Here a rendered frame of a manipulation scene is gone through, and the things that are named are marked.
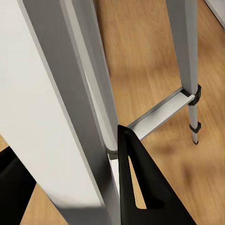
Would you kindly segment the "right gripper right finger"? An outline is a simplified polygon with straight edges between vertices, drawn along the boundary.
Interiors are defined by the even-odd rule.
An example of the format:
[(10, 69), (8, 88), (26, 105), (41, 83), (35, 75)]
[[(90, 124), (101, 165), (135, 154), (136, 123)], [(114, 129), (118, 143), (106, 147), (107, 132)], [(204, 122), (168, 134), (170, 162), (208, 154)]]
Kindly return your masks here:
[[(118, 125), (121, 225), (196, 225), (135, 132)], [(130, 156), (147, 209), (136, 207)]]

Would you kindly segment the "camera tripod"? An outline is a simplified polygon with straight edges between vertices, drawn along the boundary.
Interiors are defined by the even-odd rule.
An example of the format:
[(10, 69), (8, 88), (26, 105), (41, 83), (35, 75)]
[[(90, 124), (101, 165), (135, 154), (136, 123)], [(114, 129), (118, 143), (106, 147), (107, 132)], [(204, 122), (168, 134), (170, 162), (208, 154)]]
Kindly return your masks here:
[[(165, 0), (182, 87), (127, 128), (197, 120), (198, 0)], [(121, 225), (118, 113), (94, 0), (0, 0), (0, 134), (68, 225)]]

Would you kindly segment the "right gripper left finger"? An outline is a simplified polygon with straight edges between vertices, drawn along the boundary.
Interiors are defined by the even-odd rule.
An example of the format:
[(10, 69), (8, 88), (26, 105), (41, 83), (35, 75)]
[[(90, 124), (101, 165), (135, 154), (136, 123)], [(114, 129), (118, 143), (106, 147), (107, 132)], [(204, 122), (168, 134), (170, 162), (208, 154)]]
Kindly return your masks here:
[(20, 225), (36, 183), (10, 146), (0, 151), (0, 225)]

